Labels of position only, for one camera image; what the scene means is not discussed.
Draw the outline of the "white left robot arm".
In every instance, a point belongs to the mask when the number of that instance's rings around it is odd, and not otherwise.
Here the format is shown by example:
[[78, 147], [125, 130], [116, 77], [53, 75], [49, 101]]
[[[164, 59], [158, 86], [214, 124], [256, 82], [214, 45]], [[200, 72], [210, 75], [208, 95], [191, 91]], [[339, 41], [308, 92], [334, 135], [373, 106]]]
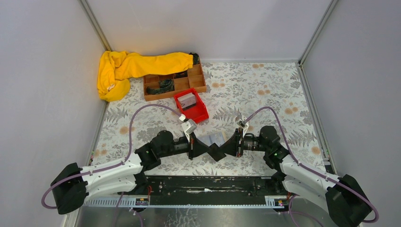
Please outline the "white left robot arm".
[[130, 192], [145, 187], [145, 172], [161, 164], [161, 158], [188, 154], [189, 159], [204, 153], [215, 161], [226, 155], [218, 145], [208, 146], [194, 133], [174, 140], [169, 131], [160, 131], [149, 143], [135, 150], [128, 159], [120, 158], [98, 166], [67, 165], [51, 183], [55, 208], [61, 215], [80, 208], [84, 202], [117, 192]]

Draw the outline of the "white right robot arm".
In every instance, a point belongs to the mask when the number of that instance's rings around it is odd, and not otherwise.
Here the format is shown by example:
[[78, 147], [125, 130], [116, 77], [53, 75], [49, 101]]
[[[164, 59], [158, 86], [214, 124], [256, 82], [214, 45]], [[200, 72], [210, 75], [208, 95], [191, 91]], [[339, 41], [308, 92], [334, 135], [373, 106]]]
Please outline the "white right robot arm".
[[245, 150], [264, 152], [266, 165], [275, 169], [286, 191], [299, 195], [326, 211], [339, 227], [357, 227], [373, 211], [356, 179], [319, 170], [296, 161], [281, 145], [272, 126], [262, 127], [259, 136], [235, 130], [233, 136], [217, 148], [218, 153], [240, 157]]

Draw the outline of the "beige card holder wallet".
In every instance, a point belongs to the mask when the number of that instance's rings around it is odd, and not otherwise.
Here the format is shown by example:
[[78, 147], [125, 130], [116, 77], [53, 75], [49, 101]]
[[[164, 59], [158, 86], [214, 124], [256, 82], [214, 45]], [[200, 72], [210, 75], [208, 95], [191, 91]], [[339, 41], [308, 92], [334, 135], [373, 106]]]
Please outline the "beige card holder wallet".
[[199, 139], [201, 142], [203, 142], [207, 146], [210, 146], [213, 143], [216, 143], [220, 147], [221, 145], [223, 145], [226, 142], [227, 137], [223, 131], [219, 131], [219, 132], [214, 132], [214, 133], [210, 133], [207, 135], [198, 136], [197, 139]]

